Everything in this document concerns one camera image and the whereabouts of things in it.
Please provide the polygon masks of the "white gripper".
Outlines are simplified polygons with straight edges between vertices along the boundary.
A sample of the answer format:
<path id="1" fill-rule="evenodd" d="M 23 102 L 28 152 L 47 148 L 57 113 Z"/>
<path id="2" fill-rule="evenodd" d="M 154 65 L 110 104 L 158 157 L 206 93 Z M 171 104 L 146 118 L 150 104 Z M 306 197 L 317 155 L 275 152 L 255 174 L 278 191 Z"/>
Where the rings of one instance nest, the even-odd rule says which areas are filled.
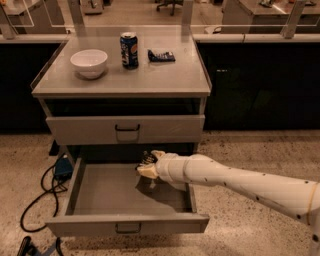
<path id="1" fill-rule="evenodd" d="M 161 150 L 152 150 L 151 154 L 157 159 L 154 164 L 140 165 L 137 171 L 141 176 L 157 179 L 158 176 L 168 183 L 189 183 L 190 179 L 185 174 L 188 156 L 179 156 L 175 153 L 165 153 Z"/>

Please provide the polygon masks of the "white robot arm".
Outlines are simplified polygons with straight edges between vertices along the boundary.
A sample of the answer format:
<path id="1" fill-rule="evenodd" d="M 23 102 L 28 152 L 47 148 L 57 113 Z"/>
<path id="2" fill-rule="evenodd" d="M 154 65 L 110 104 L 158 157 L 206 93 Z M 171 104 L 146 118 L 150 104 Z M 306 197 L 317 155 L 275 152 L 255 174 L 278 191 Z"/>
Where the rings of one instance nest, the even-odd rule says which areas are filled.
<path id="1" fill-rule="evenodd" d="M 320 183 L 225 166 L 205 155 L 152 150 L 138 164 L 140 175 L 168 183 L 220 185 L 312 229 L 310 256 L 320 256 Z"/>

